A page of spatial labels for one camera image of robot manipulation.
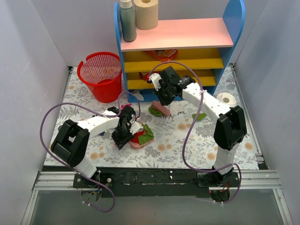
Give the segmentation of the beige paper roll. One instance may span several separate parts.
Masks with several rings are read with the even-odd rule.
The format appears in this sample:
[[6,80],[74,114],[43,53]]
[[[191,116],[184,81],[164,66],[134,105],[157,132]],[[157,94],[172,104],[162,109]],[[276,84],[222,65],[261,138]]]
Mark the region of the beige paper roll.
[[151,30],[158,25],[158,0],[134,0],[136,26]]

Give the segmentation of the pink hand brush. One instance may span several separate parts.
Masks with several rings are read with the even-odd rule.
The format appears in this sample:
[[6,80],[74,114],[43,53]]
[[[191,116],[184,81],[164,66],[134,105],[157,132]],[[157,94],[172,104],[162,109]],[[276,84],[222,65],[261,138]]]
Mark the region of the pink hand brush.
[[171,115],[169,109],[167,109],[165,106],[161,105],[159,101],[153,101],[151,104],[151,107],[154,108],[155,110],[159,111],[162,113],[163,116],[169,117]]

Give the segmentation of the pink dustpan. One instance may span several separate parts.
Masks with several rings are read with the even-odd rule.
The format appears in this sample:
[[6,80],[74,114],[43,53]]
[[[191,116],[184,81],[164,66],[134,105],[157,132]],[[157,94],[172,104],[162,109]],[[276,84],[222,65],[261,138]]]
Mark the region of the pink dustpan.
[[141,148],[154,141],[154,134],[147,124],[142,124],[143,129],[134,134],[134,138],[129,142],[132,148]]

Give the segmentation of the blue wooden shelf unit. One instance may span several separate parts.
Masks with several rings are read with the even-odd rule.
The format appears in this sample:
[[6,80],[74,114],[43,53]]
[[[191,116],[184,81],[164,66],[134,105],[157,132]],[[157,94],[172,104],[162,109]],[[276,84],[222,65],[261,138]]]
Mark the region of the blue wooden shelf unit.
[[145,102],[156,100],[153,84],[146,83],[140,72],[161,71],[167,65],[147,54],[150,50],[178,50],[175,61],[195,71],[203,87],[214,94],[230,57],[241,37],[245,22],[242,0],[227,3],[220,18],[160,20],[151,30],[137,29],[137,38],[126,42],[122,37],[120,4],[114,4],[114,26],[125,89],[137,91]]

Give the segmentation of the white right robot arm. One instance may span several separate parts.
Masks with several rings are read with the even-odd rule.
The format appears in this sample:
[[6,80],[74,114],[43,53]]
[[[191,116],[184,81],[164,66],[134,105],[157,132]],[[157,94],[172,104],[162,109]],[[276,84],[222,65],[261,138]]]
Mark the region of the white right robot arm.
[[231,107],[203,89],[199,78],[188,75],[180,77],[173,67],[160,73],[150,73],[149,83],[154,85],[154,94],[161,105],[169,105],[180,97],[205,113],[214,123],[214,140],[217,157],[211,169],[213,183],[223,186],[233,171],[233,160],[239,144],[247,134],[245,114],[240,106]]

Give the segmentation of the green paper scrap front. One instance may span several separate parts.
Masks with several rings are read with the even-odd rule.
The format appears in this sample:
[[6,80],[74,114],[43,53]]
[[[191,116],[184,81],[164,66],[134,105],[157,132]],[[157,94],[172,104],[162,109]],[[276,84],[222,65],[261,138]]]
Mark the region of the green paper scrap front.
[[154,139],[154,134],[147,124],[143,124],[144,135],[139,136],[139,144],[144,145]]

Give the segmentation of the red paper scrap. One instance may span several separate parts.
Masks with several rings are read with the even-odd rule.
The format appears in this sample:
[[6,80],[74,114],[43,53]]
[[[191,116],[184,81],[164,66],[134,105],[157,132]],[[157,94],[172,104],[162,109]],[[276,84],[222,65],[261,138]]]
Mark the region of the red paper scrap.
[[139,136],[144,135],[145,131],[141,131],[135,134],[134,138],[131,140],[132,143],[140,143],[139,142]]

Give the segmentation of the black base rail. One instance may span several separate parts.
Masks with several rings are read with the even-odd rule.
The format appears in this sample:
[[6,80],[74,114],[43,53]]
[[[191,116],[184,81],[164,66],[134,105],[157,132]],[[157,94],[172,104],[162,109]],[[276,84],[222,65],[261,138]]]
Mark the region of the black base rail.
[[217,172],[201,173],[190,169],[117,168],[100,167],[92,177],[93,183],[76,174],[74,188],[98,189],[107,186],[116,197],[132,196],[194,196],[209,198],[211,190],[220,191],[223,200],[229,198],[230,189],[237,188],[237,172],[221,177]]

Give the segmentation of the orange snack box upper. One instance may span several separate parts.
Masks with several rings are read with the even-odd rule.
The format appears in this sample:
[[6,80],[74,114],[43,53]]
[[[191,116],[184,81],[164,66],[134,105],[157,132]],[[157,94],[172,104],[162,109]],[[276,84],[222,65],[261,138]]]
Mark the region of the orange snack box upper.
[[169,50],[151,50],[146,51],[147,54],[159,60],[160,62],[168,62],[175,59],[178,56],[177,49],[169,49]]

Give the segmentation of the grey green bottle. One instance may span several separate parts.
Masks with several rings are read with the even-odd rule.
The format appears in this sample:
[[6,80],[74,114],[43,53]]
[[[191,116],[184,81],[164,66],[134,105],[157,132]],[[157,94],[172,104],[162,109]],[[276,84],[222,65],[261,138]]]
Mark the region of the grey green bottle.
[[120,0],[120,21],[123,39],[132,42],[136,39],[135,9],[131,0]]

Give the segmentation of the green paper scrap near roll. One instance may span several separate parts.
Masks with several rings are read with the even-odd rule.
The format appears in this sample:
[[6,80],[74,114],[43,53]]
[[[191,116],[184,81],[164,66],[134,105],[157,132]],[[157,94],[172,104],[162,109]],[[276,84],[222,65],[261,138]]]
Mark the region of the green paper scrap near roll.
[[196,117],[196,113],[195,113],[195,114],[192,114],[192,116],[193,116],[193,119],[196,119],[196,121],[201,121],[201,120],[203,120],[206,117],[206,114],[205,113],[200,113]]

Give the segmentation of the red mesh waste basket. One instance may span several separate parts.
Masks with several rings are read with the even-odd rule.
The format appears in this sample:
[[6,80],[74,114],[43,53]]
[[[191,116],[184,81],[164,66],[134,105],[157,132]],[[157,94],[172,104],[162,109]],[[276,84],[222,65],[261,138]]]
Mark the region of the red mesh waste basket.
[[115,101],[122,91],[120,58],[112,52],[96,52],[81,61],[77,68],[78,78],[101,103]]

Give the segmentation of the green paper scrap far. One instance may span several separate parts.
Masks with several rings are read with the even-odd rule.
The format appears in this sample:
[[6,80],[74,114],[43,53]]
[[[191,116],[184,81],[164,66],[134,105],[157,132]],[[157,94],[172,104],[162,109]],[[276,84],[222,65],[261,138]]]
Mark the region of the green paper scrap far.
[[155,116],[155,117],[163,117],[163,114],[161,111],[157,110],[156,108],[150,106],[148,108],[148,111],[151,115]]

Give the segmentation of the red box lower shelf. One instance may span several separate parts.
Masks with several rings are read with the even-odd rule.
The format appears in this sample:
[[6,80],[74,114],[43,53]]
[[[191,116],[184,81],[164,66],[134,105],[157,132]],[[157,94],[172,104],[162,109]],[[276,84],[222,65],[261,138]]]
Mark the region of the red box lower shelf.
[[148,81],[150,76],[150,72],[139,72],[140,79],[144,81]]

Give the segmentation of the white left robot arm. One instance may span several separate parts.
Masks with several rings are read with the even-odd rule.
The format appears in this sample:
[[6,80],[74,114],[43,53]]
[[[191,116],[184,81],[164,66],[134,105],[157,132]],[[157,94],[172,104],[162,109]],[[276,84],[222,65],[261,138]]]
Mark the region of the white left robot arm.
[[136,113],[132,107],[125,106],[121,111],[111,107],[104,111],[103,116],[78,122],[65,121],[54,139],[51,152],[84,175],[83,181],[88,187],[96,187],[100,176],[96,173],[97,168],[85,156],[86,149],[91,138],[109,129],[114,130],[112,139],[120,150],[136,133],[143,130],[143,126],[136,121]]

